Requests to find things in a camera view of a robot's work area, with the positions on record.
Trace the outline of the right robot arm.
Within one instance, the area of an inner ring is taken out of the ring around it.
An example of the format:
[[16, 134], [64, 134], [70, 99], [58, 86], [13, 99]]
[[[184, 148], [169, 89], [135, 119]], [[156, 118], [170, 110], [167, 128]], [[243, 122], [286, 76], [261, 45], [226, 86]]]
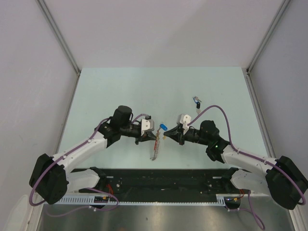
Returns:
[[220, 137], [219, 129], [211, 120], [203, 121], [199, 129], [178, 124], [164, 135], [180, 145], [187, 141], [205, 145], [205, 152], [212, 161], [232, 165], [222, 181], [222, 188], [227, 193], [246, 189], [266, 194], [288, 210], [307, 202], [304, 193], [308, 181], [290, 158], [264, 157], [235, 148], [230, 141]]

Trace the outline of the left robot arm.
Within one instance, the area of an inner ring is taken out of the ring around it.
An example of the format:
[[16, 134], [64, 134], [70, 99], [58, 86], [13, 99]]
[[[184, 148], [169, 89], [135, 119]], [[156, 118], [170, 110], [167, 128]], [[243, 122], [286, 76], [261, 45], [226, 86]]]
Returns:
[[134, 138], [135, 144], [154, 141], [154, 121], [151, 116], [139, 115], [140, 122], [132, 116], [132, 109], [121, 105], [112, 116], [99, 122], [89, 137], [71, 149], [53, 156], [39, 156], [29, 180], [32, 188], [29, 196], [30, 205], [39, 205], [33, 201], [35, 193], [44, 202], [53, 205], [70, 192], [83, 189], [102, 192], [106, 188], [106, 180], [101, 170], [96, 167], [79, 172], [73, 170], [92, 155], [109, 148], [122, 136]]

